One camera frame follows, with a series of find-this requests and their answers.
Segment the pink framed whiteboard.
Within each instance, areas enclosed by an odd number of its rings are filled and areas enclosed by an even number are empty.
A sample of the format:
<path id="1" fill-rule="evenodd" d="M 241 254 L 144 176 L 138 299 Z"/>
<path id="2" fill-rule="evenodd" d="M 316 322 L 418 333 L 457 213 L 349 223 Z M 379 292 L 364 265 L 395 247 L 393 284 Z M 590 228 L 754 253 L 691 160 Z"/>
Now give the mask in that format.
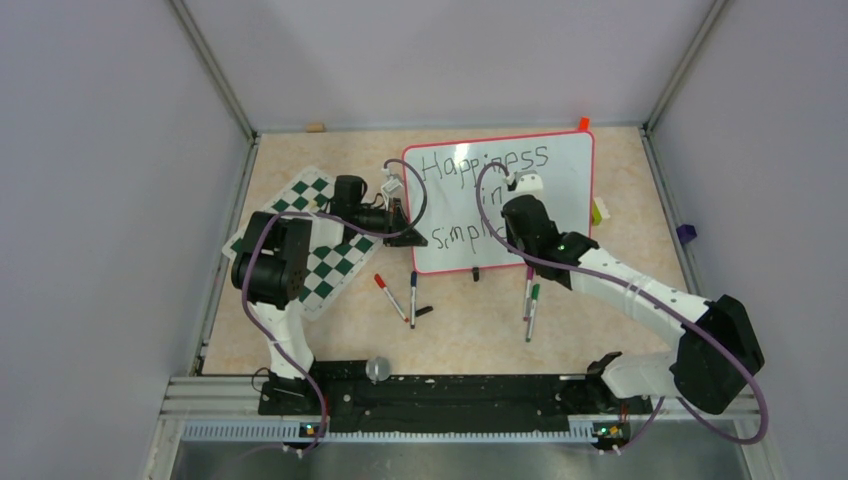
<path id="1" fill-rule="evenodd" d="M 562 231 L 591 230 L 595 140 L 588 131 L 525 134 L 489 139 L 412 145 L 406 162 L 405 196 L 416 230 L 426 239 L 412 251 L 420 274 L 488 269 L 521 264 L 490 235 L 485 213 L 503 235 L 502 205 L 513 197 L 498 162 L 511 174 L 537 173 L 548 216 Z"/>

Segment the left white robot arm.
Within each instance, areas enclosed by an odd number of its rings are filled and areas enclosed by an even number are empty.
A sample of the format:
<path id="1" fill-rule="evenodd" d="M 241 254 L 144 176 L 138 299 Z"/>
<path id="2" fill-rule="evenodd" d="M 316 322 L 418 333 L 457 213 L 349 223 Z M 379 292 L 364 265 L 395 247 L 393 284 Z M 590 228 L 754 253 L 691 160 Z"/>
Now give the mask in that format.
<path id="1" fill-rule="evenodd" d="M 270 378 L 287 381 L 282 398 L 297 413 L 314 410 L 321 397 L 307 377 L 315 357 L 303 316 L 338 291 L 378 242 L 428 244 L 399 198 L 379 192 L 366 201 L 367 191 L 355 175 L 297 181 L 281 201 L 250 216 L 232 247 L 231 283 L 268 342 Z"/>

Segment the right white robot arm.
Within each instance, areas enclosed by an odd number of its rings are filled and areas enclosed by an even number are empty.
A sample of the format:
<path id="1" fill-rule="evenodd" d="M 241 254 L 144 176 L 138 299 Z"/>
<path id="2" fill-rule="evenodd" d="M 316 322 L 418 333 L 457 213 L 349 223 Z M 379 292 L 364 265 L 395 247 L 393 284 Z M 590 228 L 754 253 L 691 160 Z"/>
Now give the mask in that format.
<path id="1" fill-rule="evenodd" d="M 589 404 L 612 412 L 635 396 L 680 397 L 718 415 L 755 375 L 764 357 L 741 301 L 689 294 L 643 275 L 579 232 L 560 232 L 542 201 L 521 195 L 502 208 L 507 241 L 536 274 L 594 296 L 645 326 L 668 349 L 657 354 L 609 354 L 593 364 Z"/>

